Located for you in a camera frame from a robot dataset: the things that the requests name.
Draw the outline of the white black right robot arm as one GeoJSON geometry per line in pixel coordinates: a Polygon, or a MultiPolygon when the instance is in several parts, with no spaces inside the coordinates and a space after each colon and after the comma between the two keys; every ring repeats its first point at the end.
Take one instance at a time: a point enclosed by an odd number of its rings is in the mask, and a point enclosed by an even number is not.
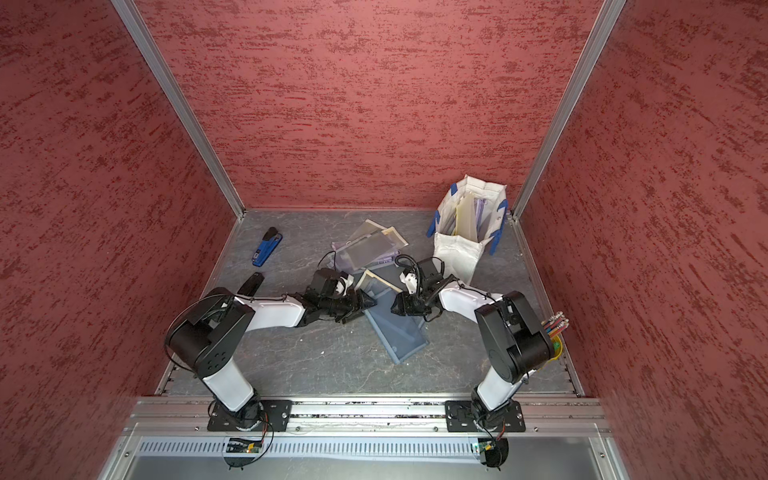
{"type": "Polygon", "coordinates": [[[489,293],[446,272],[436,257],[417,261],[406,254],[395,258],[406,289],[398,293],[391,312],[432,321],[445,312],[476,323],[490,368],[471,394],[470,412],[481,430],[501,431],[512,413],[513,397],[530,376],[556,357],[554,341],[518,291],[489,293]]]}

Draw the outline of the medium blue mesh pouch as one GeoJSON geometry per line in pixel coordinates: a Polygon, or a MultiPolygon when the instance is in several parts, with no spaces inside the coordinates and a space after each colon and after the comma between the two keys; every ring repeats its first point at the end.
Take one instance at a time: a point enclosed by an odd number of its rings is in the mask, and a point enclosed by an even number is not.
{"type": "Polygon", "coordinates": [[[371,270],[363,271],[355,288],[372,298],[376,302],[376,308],[385,313],[391,312],[397,295],[402,292],[401,287],[371,270]]]}

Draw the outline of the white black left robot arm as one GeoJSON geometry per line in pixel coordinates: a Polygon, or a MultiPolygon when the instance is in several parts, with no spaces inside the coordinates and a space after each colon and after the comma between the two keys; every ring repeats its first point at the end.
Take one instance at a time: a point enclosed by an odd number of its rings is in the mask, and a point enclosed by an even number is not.
{"type": "Polygon", "coordinates": [[[265,430],[274,422],[234,360],[243,337],[316,321],[346,324],[375,305],[374,298],[354,288],[352,276],[331,268],[315,271],[304,291],[279,297],[246,297],[216,288],[173,320],[163,348],[213,395],[211,431],[265,430]]]}

